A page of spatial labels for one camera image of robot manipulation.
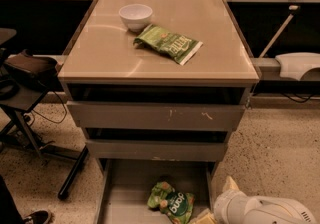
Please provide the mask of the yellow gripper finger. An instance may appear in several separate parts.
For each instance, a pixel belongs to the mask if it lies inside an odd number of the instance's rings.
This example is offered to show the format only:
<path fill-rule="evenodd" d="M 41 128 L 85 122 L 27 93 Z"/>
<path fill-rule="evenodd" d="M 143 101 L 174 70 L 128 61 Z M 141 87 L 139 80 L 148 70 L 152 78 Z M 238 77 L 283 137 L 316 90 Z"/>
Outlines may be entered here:
<path fill-rule="evenodd" d="M 201 212 L 197 217 L 192 219 L 189 224 L 216 224 L 213 213 L 206 209 Z"/>
<path fill-rule="evenodd" d="M 225 183 L 223 185 L 222 191 L 226 192 L 228 190 L 237 190 L 239 191 L 239 187 L 237 183 L 234 181 L 234 179 L 231 176 L 227 176 Z"/>

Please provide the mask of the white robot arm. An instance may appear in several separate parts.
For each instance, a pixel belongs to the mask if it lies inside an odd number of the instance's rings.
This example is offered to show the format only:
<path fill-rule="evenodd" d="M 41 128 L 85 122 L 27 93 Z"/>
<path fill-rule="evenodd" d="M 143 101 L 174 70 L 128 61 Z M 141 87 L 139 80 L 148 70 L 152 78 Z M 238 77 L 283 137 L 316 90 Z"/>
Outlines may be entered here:
<path fill-rule="evenodd" d="M 188 224 L 319 224 L 312 212 L 289 198 L 248 196 L 231 176 L 212 210 L 206 209 Z"/>

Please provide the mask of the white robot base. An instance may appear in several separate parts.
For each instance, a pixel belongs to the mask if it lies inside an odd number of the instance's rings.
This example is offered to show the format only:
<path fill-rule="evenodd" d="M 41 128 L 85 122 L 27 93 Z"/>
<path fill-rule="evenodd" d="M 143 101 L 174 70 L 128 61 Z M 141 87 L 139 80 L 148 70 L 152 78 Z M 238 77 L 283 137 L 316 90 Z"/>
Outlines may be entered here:
<path fill-rule="evenodd" d="M 277 55 L 276 61 L 280 64 L 280 77 L 300 81 L 303 76 L 320 68 L 320 54 L 310 52 L 295 52 Z"/>

